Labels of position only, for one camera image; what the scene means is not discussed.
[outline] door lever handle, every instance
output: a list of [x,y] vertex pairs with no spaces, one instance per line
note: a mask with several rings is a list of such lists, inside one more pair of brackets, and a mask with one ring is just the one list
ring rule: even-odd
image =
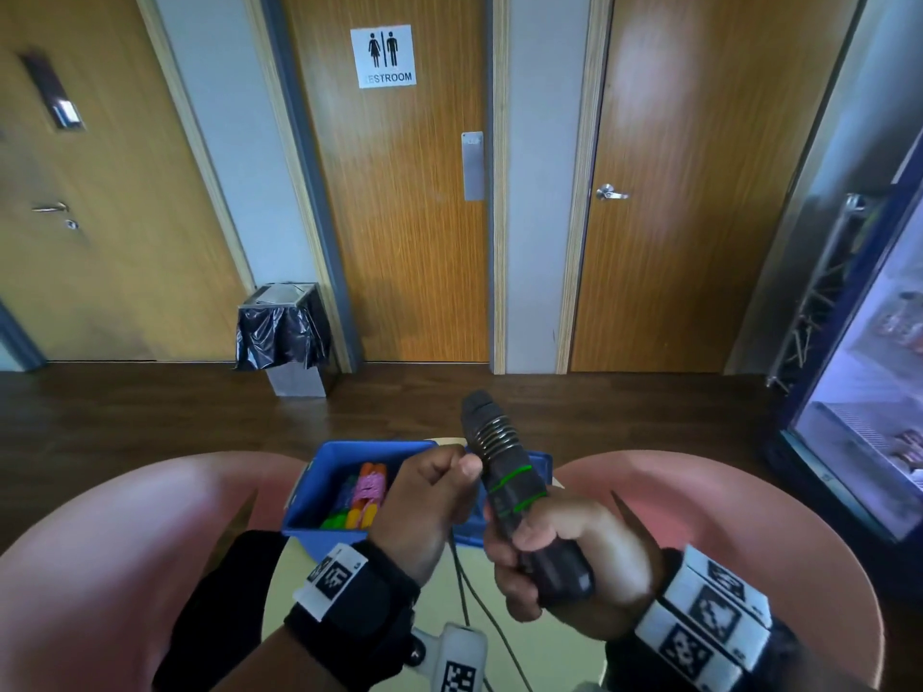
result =
[[52,204],[47,207],[32,207],[32,213],[37,214],[51,214],[51,213],[66,213],[70,211],[63,201],[59,201],[57,204]]
[[596,190],[596,198],[603,199],[628,199],[631,197],[630,194],[625,194],[624,192],[617,192],[616,188],[612,185],[603,185]]

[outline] wooden door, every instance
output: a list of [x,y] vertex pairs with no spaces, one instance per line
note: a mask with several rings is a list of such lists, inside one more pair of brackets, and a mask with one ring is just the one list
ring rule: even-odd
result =
[[858,0],[615,0],[572,371],[721,371]]
[[[85,130],[56,129],[25,52]],[[135,1],[0,0],[0,86],[0,299],[45,356],[233,359],[244,290]]]
[[[487,361],[484,0],[284,0],[368,360]],[[410,24],[417,84],[360,89],[350,29]]]

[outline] hand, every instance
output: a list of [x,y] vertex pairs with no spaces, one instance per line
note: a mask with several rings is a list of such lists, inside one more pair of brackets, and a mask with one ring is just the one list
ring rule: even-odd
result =
[[481,460],[459,445],[410,457],[375,515],[369,540],[422,586],[436,569],[452,524],[468,519],[481,469]]
[[532,505],[512,544],[499,533],[489,507],[485,510],[490,523],[484,550],[514,619],[531,622],[542,614],[536,584],[517,570],[519,553],[543,549],[560,537],[576,540],[593,568],[596,591],[589,600],[551,608],[551,614],[591,639],[616,640],[635,627],[663,580],[663,562],[650,533],[613,498],[624,522],[594,500],[549,486],[548,497]]

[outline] pink chair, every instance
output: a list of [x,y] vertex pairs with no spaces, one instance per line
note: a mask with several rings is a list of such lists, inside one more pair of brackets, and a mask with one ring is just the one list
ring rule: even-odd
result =
[[695,545],[766,593],[815,653],[880,684],[875,591],[849,547],[798,500],[731,466],[665,451],[581,458],[555,478],[618,514],[614,490],[661,546]]
[[173,458],[52,512],[0,556],[0,689],[150,691],[216,541],[254,492],[248,529],[277,531],[305,465]]

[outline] trash can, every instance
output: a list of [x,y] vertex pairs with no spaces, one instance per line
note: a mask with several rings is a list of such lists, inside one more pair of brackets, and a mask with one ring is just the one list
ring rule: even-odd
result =
[[276,395],[324,397],[330,325],[317,284],[266,284],[237,307],[238,371],[265,370]]

